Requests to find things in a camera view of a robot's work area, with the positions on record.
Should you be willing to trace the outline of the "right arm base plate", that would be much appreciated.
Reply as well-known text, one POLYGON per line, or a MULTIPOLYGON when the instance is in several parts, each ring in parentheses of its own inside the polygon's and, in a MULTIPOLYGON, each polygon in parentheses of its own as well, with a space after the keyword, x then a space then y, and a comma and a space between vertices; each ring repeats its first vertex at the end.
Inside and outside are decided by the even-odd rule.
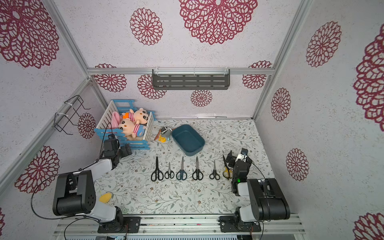
POLYGON ((260 233, 261 225, 258 222, 243 222, 238 215, 220 216, 219 225, 223 233, 260 233))

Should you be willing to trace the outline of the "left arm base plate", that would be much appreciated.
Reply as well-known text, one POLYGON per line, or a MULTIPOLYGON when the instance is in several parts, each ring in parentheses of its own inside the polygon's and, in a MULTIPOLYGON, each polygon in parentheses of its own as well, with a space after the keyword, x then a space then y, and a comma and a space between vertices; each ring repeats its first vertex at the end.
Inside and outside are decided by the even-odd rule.
POLYGON ((101 223, 98 228, 99 234, 112 233, 129 233, 136 234, 139 232, 141 223, 140 217, 124 217, 117 214, 116 218, 110 222, 101 223))

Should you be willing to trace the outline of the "small black scissors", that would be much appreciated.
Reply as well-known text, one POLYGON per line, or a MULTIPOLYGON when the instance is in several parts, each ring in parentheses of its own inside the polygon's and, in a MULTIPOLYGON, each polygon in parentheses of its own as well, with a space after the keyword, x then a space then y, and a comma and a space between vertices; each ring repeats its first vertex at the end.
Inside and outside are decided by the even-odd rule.
POLYGON ((218 172, 217 172, 217 168, 216 168, 216 161, 214 161, 214 167, 213 167, 213 171, 212 171, 212 173, 209 175, 209 178, 211 179, 211 180, 220 180, 220 176, 219 176, 219 174, 218 174, 218 172))
POLYGON ((174 171, 171 169, 171 163, 168 164, 168 170, 164 173, 166 179, 173 179, 175 177, 174 171))

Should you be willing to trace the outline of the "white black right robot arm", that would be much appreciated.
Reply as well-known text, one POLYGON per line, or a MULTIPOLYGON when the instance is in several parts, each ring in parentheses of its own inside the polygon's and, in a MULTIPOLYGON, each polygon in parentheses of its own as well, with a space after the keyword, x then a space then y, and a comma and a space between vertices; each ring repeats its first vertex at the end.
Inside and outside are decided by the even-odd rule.
POLYGON ((224 157, 226 173, 223 176, 231 180, 231 191, 238 197, 248 197, 250 204, 238 207, 234 213, 234 224, 241 225, 259 221, 287 220, 291 216, 288 202, 274 178, 251 179, 248 177, 254 164, 248 156, 248 150, 242 148, 235 156, 229 152, 224 157))

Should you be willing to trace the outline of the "blue handled scissors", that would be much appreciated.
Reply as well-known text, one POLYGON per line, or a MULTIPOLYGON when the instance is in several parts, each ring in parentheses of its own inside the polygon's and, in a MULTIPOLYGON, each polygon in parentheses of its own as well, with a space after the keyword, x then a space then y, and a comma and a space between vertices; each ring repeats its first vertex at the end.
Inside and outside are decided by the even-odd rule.
POLYGON ((184 162, 185 162, 185 160, 184 160, 184 158, 182 158, 181 168, 180 168, 180 170, 176 174, 176 178, 177 178, 178 181, 185 181, 187 179, 187 177, 188 177, 188 175, 187 175, 187 173, 186 173, 186 171, 184 169, 184 162))

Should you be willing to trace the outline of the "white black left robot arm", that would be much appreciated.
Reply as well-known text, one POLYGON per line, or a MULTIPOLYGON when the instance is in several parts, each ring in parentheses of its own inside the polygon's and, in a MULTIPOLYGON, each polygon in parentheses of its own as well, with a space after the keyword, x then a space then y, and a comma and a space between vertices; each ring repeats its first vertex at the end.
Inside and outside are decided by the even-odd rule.
POLYGON ((104 141, 104 150, 98 161, 82 170, 58 175, 53 213, 66 217, 86 216, 102 224, 116 222, 121 225, 121 210, 97 199, 94 182, 114 170, 123 154, 118 138, 111 134, 104 141))

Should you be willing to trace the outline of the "large black scissors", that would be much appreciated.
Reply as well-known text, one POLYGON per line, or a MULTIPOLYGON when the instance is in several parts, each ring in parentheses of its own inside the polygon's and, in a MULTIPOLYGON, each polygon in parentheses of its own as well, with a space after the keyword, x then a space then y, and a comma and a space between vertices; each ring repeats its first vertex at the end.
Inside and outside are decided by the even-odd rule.
POLYGON ((156 167, 153 173, 151 174, 151 181, 156 182, 156 181, 162 181, 164 179, 164 174, 159 168, 159 159, 156 157, 156 167))

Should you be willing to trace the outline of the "yellow handled scissors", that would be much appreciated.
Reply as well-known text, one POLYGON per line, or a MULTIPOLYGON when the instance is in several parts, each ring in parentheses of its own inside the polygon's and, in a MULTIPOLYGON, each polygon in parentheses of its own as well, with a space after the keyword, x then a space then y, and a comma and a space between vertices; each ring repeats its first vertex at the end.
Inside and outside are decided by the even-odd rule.
POLYGON ((233 178, 233 172, 232 172, 232 170, 230 170, 230 168, 226 162, 225 156, 223 156, 223 162, 224 162, 223 177, 227 180, 230 180, 233 178))

